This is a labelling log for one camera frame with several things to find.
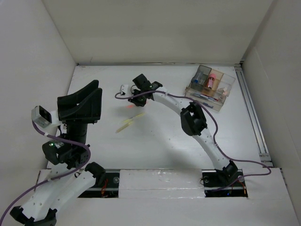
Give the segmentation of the yellow highlighter pen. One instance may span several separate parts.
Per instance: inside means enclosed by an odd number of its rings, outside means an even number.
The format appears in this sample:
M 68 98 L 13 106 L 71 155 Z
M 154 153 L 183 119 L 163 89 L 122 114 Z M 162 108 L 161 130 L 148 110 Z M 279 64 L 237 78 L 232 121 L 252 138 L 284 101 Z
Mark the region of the yellow highlighter pen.
M 145 113 L 140 113 L 140 114 L 138 114 L 138 115 L 136 115 L 136 116 L 133 116 L 133 117 L 127 119 L 127 120 L 122 121 L 121 123 L 128 123 L 128 122 L 131 122 L 131 121 L 135 120 L 136 118 L 142 117 L 142 116 L 144 116 L 144 115 L 145 115 Z

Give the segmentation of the pale yellow pen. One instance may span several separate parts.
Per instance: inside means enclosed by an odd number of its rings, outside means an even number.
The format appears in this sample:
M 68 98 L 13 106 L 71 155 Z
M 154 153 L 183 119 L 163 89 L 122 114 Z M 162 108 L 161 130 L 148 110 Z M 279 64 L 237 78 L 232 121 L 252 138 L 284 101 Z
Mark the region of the pale yellow pen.
M 116 130 L 116 133 L 121 132 L 122 130 L 124 130 L 125 128 L 127 128 L 128 126 L 130 126 L 132 124 L 132 122 L 128 122 L 127 124 L 121 126 L 119 129 Z

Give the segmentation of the white correction fluid bottle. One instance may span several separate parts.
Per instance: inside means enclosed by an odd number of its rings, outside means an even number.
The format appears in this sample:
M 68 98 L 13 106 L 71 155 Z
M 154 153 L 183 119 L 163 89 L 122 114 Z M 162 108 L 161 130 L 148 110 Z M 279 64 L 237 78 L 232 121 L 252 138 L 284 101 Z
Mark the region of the white correction fluid bottle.
M 203 72 L 196 72 L 196 74 L 193 76 L 193 78 L 191 79 L 191 83 L 198 83 L 198 81 L 200 80 L 200 78 L 202 77 Z

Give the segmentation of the thin blue refill pen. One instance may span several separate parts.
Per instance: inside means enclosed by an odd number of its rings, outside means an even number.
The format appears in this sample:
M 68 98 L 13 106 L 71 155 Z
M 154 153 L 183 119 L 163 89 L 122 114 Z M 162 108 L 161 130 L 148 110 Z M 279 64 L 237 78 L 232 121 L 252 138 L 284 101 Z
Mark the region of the thin blue refill pen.
M 203 98 L 203 99 L 210 100 L 210 101 L 218 101 L 215 98 L 208 97 L 206 95 L 202 95 L 202 94 L 198 94 L 198 93 L 192 93 L 191 95 L 194 96 L 194 97 L 199 97 L 199 98 Z

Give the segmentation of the blue ballpoint pen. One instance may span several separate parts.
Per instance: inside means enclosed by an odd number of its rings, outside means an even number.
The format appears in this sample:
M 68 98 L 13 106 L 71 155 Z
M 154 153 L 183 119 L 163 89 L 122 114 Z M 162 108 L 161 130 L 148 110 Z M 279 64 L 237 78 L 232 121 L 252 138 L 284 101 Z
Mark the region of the blue ballpoint pen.
M 213 109 L 214 108 L 214 106 L 213 105 L 211 105 L 211 104 L 208 104 L 208 103 L 206 103 L 206 102 L 200 102 L 202 105 L 204 105 L 204 106 L 206 106 L 206 107 L 208 107 L 208 108 L 211 108 L 211 109 Z

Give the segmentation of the red gel pen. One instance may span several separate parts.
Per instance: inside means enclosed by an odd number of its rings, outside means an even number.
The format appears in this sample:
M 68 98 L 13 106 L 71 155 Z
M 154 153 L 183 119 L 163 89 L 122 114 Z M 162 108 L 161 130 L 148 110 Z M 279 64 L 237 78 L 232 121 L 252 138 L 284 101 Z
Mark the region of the red gel pen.
M 211 101 L 219 101 L 218 99 L 216 99 L 216 98 L 213 98 L 213 97 L 209 97 L 209 96 L 206 96 L 206 95 L 201 95 L 203 98 L 205 98 L 205 99 L 208 99 L 208 100 L 211 100 Z

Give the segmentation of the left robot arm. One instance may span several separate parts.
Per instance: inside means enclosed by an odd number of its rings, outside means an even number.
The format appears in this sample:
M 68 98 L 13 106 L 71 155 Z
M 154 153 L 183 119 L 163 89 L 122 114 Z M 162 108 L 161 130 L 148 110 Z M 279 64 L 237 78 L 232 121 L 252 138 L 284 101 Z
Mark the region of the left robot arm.
M 6 212 L 24 226 L 54 226 L 57 217 L 72 200 L 92 186 L 101 186 L 105 169 L 91 162 L 86 143 L 89 124 L 100 120 L 102 89 L 97 80 L 77 92 L 58 97 L 57 109 L 32 109 L 35 130 L 48 138 L 42 145 L 53 167 L 46 178 L 30 188 L 31 198 L 18 206 L 12 202 Z

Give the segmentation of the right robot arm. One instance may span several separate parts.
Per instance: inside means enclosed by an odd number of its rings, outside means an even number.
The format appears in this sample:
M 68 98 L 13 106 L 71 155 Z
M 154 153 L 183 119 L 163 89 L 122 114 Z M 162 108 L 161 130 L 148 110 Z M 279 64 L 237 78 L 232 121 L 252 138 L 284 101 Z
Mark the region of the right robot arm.
M 238 178 L 235 163 L 219 151 L 217 144 L 208 129 L 206 117 L 201 105 L 193 100 L 179 97 L 167 92 L 159 82 L 151 83 L 140 74 L 133 79 L 135 89 L 131 86 L 121 88 L 123 94 L 129 95 L 129 102 L 136 106 L 145 106 L 148 99 L 159 102 L 180 116 L 181 128 L 188 136 L 193 137 L 209 156 L 222 186 L 228 186 Z

